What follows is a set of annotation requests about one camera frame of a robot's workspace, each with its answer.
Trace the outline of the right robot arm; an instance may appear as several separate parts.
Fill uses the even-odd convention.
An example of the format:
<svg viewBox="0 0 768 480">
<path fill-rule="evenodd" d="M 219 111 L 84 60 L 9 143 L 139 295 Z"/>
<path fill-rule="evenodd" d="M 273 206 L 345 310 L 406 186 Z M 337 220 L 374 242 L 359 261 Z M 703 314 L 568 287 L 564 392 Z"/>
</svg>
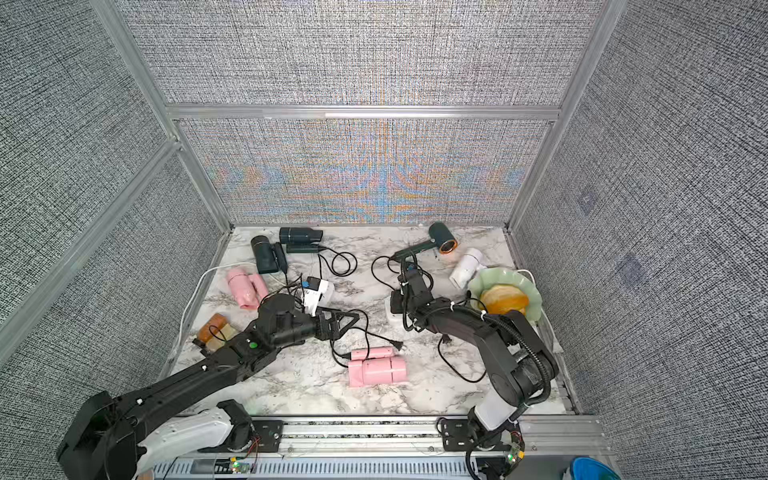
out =
<svg viewBox="0 0 768 480">
<path fill-rule="evenodd" d="M 455 337 L 480 355 L 490 390 L 468 413 L 473 446 L 485 447 L 528 408 L 549 399 L 559 367 L 522 313 L 491 314 L 435 297 L 419 274 L 401 275 L 398 282 L 391 302 L 407 329 Z"/>
</svg>

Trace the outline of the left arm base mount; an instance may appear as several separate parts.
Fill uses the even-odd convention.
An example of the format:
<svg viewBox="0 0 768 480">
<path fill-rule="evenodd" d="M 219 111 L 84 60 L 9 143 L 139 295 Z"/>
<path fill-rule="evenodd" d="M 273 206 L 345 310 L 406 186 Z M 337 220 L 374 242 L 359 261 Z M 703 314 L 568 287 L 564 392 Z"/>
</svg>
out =
<svg viewBox="0 0 768 480">
<path fill-rule="evenodd" d="M 229 416 L 232 429 L 224 440 L 198 449 L 199 453 L 234 453 L 236 456 L 245 456 L 246 453 L 276 453 L 279 450 L 284 429 L 282 420 L 254 420 L 235 400 L 221 401 L 216 407 Z"/>
</svg>

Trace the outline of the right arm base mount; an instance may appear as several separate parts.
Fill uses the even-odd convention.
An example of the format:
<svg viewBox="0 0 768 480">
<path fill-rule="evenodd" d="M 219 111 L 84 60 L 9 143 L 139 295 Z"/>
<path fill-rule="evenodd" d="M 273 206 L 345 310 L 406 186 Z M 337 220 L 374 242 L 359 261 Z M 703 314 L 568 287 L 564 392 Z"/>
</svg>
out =
<svg viewBox="0 0 768 480">
<path fill-rule="evenodd" d="M 463 452 L 464 466 L 471 479 L 505 479 L 514 472 L 525 457 L 526 443 L 522 435 L 519 418 L 527 410 L 526 406 L 517 408 L 501 425 L 488 430 L 471 411 L 466 418 L 448 419 L 438 417 L 435 429 L 439 434 L 445 451 Z M 482 463 L 476 467 L 473 455 L 477 451 L 496 451 L 504 443 L 503 435 L 510 436 L 508 451 L 502 463 Z"/>
</svg>

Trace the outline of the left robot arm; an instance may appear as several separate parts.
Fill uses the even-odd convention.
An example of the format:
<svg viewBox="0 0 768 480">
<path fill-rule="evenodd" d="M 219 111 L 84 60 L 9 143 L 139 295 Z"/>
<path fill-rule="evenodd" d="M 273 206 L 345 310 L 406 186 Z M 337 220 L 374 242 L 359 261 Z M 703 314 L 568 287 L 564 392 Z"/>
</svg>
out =
<svg viewBox="0 0 768 480">
<path fill-rule="evenodd" d="M 177 415 L 274 362 L 310 338 L 333 342 L 359 320 L 355 311 L 304 312 L 289 294 L 258 308 L 242 332 L 203 360 L 153 385 L 117 397 L 99 392 L 81 406 L 56 451 L 69 479 L 133 479 L 159 463 L 205 448 L 241 451 L 254 439 L 251 417 L 225 400 L 199 417 Z"/>
</svg>

